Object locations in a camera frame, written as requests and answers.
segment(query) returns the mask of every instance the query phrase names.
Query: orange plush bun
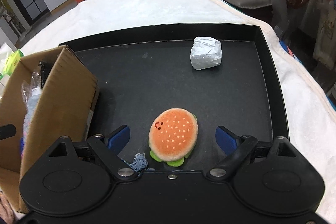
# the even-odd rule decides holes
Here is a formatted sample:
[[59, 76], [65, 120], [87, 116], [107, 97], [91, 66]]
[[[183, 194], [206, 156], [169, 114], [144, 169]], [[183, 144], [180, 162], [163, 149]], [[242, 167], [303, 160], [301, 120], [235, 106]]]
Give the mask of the orange plush bun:
[[194, 115], [182, 108], [171, 108], [153, 122], [149, 146], [163, 161], [179, 160], [194, 148], [197, 132]]

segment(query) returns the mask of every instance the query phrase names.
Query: gray floor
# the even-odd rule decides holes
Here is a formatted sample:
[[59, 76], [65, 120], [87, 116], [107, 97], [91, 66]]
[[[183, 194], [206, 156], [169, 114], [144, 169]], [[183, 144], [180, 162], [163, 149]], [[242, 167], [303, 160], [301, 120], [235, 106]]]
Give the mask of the gray floor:
[[77, 3], [73, 1], [69, 5], [65, 6], [55, 14], [51, 14], [50, 12], [41, 17], [37, 22], [35, 22], [31, 29], [22, 37], [20, 37], [20, 41], [16, 43], [17, 48], [22, 48], [30, 39], [32, 39], [35, 35], [37, 35], [41, 30], [43, 30], [46, 26], [48, 26], [51, 22], [59, 18], [61, 15], [75, 8]]

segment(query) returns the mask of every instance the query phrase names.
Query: white fuzzy cloth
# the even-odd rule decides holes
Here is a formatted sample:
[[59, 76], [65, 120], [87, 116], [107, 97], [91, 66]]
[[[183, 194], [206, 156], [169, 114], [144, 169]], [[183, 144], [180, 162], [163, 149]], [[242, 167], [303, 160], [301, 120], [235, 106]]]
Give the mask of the white fuzzy cloth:
[[22, 52], [28, 55], [75, 38], [112, 30], [192, 22], [261, 27], [281, 83], [290, 141], [325, 181], [325, 195], [317, 213], [335, 223], [336, 113], [320, 86], [281, 48], [273, 29], [265, 22], [244, 15], [220, 0], [87, 0], [39, 32]]

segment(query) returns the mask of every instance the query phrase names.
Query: blue gripper pad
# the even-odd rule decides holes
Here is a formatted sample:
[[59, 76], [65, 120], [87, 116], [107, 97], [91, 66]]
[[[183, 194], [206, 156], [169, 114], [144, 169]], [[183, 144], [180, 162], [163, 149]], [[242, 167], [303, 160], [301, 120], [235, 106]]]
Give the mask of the blue gripper pad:
[[229, 156], [240, 145], [240, 137], [226, 129], [224, 126], [219, 126], [216, 129], [216, 142], [224, 153]]
[[131, 137], [131, 131], [127, 125], [122, 125], [110, 135], [105, 136], [104, 143], [105, 145], [112, 150], [116, 155], [120, 153], [121, 150], [129, 142]]

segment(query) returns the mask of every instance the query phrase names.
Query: black tray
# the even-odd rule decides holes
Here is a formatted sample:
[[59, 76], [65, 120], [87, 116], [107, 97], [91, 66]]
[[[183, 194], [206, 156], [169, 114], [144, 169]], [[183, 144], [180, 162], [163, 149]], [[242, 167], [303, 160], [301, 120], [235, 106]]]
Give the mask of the black tray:
[[[219, 66], [192, 68], [190, 50], [197, 36], [221, 41]], [[280, 83], [258, 26], [156, 25], [65, 44], [99, 80], [100, 97], [89, 134], [108, 134], [127, 124], [131, 139], [119, 156], [128, 162], [145, 152], [149, 167], [171, 169], [149, 157], [148, 133], [154, 119], [173, 107], [192, 112], [199, 125], [197, 144], [183, 170], [208, 171], [225, 157], [215, 141], [218, 125], [260, 141], [289, 138]]]

